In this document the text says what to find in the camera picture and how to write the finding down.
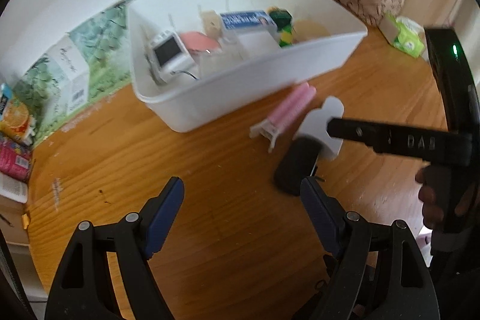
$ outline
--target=blue box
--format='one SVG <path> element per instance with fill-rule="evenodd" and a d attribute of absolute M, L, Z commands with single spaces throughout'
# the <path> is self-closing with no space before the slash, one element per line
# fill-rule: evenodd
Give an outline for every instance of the blue box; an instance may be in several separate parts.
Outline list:
<path fill-rule="evenodd" d="M 274 37 L 277 32 L 277 25 L 263 10 L 222 13 L 220 18 L 227 37 L 260 30 L 269 31 Z"/>

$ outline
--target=white box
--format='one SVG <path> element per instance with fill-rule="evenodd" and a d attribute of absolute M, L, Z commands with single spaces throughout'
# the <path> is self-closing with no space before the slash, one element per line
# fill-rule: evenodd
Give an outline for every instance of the white box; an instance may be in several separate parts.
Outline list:
<path fill-rule="evenodd" d="M 239 34 L 237 40 L 249 58 L 268 55 L 280 49 L 278 43 L 267 30 Z"/>
<path fill-rule="evenodd" d="M 294 20 L 311 19 L 332 34 L 240 62 L 195 81 L 179 75 L 159 87 L 145 60 L 143 29 L 202 31 L 199 12 L 267 10 L 276 6 Z M 128 8 L 131 78 L 137 97 L 170 128 L 188 132 L 281 88 L 341 67 L 368 34 L 366 26 L 333 0 L 136 0 Z"/>
<path fill-rule="evenodd" d="M 65 106 L 66 115 L 69 115 L 88 102 L 88 83 L 90 80 L 88 63 L 68 36 L 64 36 L 46 53 L 63 73 L 63 75 L 57 77 L 58 88 L 61 93 L 55 105 Z"/>

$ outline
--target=blue gripper pad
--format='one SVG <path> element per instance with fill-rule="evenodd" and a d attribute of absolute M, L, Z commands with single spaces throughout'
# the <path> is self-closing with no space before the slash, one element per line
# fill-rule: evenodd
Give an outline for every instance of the blue gripper pad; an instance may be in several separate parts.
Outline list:
<path fill-rule="evenodd" d="M 181 179 L 176 178 L 173 184 L 169 182 L 166 187 L 169 188 L 165 188 L 159 196 L 162 197 L 166 191 L 165 198 L 160 204 L 146 232 L 145 249 L 143 253 L 147 259 L 151 259 L 153 254 L 162 249 L 185 197 L 185 187 Z"/>
<path fill-rule="evenodd" d="M 300 187 L 300 198 L 323 248 L 335 258 L 342 256 L 345 248 L 345 210 L 336 198 L 327 197 L 315 178 L 305 178 Z"/>

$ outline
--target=green tissue box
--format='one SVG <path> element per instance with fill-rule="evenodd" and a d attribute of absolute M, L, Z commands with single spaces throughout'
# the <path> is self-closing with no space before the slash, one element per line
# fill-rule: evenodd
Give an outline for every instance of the green tissue box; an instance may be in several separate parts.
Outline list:
<path fill-rule="evenodd" d="M 411 19 L 386 14 L 378 28 L 390 45 L 410 56 L 419 57 L 425 51 L 425 31 Z"/>

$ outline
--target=cable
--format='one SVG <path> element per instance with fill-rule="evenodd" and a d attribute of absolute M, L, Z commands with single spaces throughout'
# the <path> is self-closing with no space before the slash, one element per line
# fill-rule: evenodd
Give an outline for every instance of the cable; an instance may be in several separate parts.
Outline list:
<path fill-rule="evenodd" d="M 182 70 L 182 71 L 173 71 L 171 74 L 172 74 L 172 75 L 176 75 L 176 74 L 187 74 L 187 75 L 191 76 L 192 78 L 194 78 L 195 80 L 198 80 L 198 78 L 197 78 L 194 74 L 191 74 L 191 73 L 188 72 L 188 71 L 183 71 L 183 70 Z"/>

